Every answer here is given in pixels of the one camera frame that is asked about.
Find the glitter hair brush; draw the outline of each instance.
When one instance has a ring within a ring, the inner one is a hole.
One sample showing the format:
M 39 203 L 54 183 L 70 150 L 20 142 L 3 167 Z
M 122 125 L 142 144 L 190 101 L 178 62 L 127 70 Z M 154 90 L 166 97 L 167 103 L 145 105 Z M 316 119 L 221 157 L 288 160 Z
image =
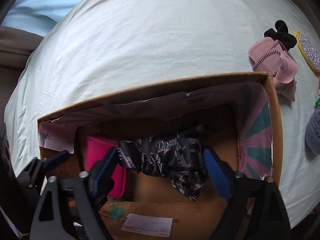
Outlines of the glitter hair brush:
M 315 46 L 311 41 L 303 34 L 297 31 L 296 38 L 298 42 L 299 49 L 304 59 L 308 63 L 309 67 L 320 74 L 320 58 Z

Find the gray plush toy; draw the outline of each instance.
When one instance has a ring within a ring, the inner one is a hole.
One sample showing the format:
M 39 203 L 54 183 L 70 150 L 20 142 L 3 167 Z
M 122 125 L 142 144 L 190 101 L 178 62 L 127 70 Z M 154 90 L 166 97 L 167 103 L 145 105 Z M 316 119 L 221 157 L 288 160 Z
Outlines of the gray plush toy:
M 304 136 L 306 144 L 314 155 L 320 155 L 320 107 L 313 112 Z

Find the mattress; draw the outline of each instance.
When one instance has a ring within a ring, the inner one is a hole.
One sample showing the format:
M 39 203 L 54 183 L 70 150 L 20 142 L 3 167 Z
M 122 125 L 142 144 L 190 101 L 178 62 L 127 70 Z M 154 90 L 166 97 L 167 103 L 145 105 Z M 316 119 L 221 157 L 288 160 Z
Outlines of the mattress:
M 252 71 L 249 47 L 279 19 L 320 51 L 316 31 L 291 0 L 82 0 L 32 53 L 6 106 L 16 175 L 39 157 L 38 118 L 142 85 Z M 320 158 L 304 143 L 319 81 L 298 46 L 290 54 L 299 69 L 296 101 L 279 95 L 279 189 L 294 227 L 320 201 Z

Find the metal screw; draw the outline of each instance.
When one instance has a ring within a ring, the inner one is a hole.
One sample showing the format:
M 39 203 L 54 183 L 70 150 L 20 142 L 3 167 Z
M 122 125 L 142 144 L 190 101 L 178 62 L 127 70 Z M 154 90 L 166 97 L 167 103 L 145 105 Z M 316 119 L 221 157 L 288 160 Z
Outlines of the metal screw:
M 241 179 L 244 177 L 244 174 L 241 171 L 237 171 L 235 174 L 236 179 Z
M 49 182 L 55 182 L 57 180 L 57 177 L 56 176 L 51 176 L 48 181 Z
M 275 182 L 275 179 L 273 177 L 266 177 L 265 180 L 266 180 L 266 182 L 269 182 L 269 183 Z
M 87 172 L 87 171 L 81 171 L 81 172 L 79 173 L 79 177 L 80 177 L 80 178 L 85 178 L 85 177 L 87 177 L 87 176 L 89 176 L 89 172 Z

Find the wrinkled sheet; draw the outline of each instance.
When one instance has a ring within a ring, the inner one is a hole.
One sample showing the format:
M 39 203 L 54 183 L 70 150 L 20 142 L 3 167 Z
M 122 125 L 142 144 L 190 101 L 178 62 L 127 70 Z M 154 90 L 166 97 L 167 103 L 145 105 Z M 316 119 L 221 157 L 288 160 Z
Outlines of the wrinkled sheet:
M 291 0 L 83 0 L 44 38 L 7 104 L 16 174 L 39 157 L 37 119 L 134 87 L 201 75 L 252 71 L 248 49 L 276 20 L 320 39 Z M 320 201 L 320 158 L 304 143 L 318 79 L 298 47 L 296 101 L 279 95 L 284 133 L 280 191 L 291 226 Z

